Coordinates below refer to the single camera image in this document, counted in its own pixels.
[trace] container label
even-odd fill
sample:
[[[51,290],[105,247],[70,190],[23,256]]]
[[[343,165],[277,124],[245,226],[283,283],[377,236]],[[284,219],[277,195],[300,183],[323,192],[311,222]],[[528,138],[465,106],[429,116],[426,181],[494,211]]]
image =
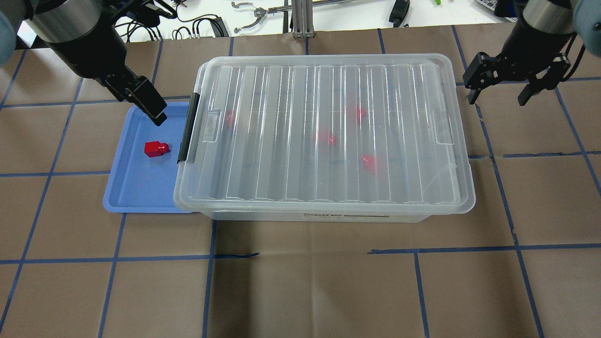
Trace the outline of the container label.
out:
[[[364,221],[364,220],[382,220],[382,222],[387,221],[397,221],[397,222],[405,222],[410,221],[415,216],[390,216],[390,215],[351,215],[351,214],[320,214],[320,213],[308,213],[304,212],[302,214],[302,218],[306,220],[338,220],[338,221]]]

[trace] translucent lid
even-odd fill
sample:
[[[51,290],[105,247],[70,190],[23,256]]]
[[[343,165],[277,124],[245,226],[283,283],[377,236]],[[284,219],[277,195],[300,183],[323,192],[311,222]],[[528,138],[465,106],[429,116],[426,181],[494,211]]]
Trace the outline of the translucent lid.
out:
[[[434,215],[475,203],[443,55],[218,57],[195,92],[180,209]]]

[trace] black connector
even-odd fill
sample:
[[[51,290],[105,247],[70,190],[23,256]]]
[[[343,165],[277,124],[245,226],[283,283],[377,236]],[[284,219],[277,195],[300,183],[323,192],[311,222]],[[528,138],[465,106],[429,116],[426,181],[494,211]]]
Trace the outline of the black connector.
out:
[[[394,2],[390,17],[388,18],[388,22],[392,22],[393,27],[400,27],[401,23],[403,23],[409,11],[409,3],[409,0],[396,0]]]
[[[211,27],[213,28],[215,36],[228,37],[229,35],[227,34],[227,29],[225,29],[224,20],[221,19],[221,16],[214,18],[214,21],[215,22],[212,22]]]

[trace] white surface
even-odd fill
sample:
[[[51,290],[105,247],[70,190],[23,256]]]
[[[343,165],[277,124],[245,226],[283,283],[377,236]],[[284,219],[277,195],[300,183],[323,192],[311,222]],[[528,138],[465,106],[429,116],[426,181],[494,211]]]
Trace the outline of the white surface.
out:
[[[474,206],[443,55],[220,57],[203,71],[181,210],[409,222]]]
[[[284,5],[283,0],[238,0],[239,2],[252,2],[255,7],[278,7]],[[230,36],[238,35],[265,35],[280,34],[284,20],[283,13],[268,14],[262,23],[252,29],[245,29],[238,34],[234,33],[235,27],[252,23],[255,17],[251,7],[235,9],[228,0],[188,0],[187,8],[180,6],[178,9],[182,19],[191,19],[202,14],[217,14],[225,22]],[[313,20],[316,31],[344,31],[370,28],[389,28],[388,16],[394,5],[394,0],[354,0],[342,4],[325,5],[313,9]],[[505,19],[495,17],[493,12],[476,3],[474,0],[442,0],[437,6],[435,0],[412,0],[409,13],[403,24],[409,26],[437,26],[437,25],[464,25],[473,23],[507,22]],[[181,23],[176,20],[161,18],[159,25],[164,38],[171,38],[171,32],[181,26],[191,28],[191,23]],[[119,27],[123,34],[125,27]],[[213,30],[208,22],[201,23],[201,35],[213,36]],[[142,28],[138,29],[132,41],[147,41],[148,33]]]

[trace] red block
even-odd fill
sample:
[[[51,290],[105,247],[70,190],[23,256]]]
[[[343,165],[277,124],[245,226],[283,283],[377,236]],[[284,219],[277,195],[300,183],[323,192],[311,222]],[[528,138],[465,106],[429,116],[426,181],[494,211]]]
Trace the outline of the red block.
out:
[[[144,153],[148,157],[163,156],[169,152],[169,145],[158,141],[146,142],[144,144]]]

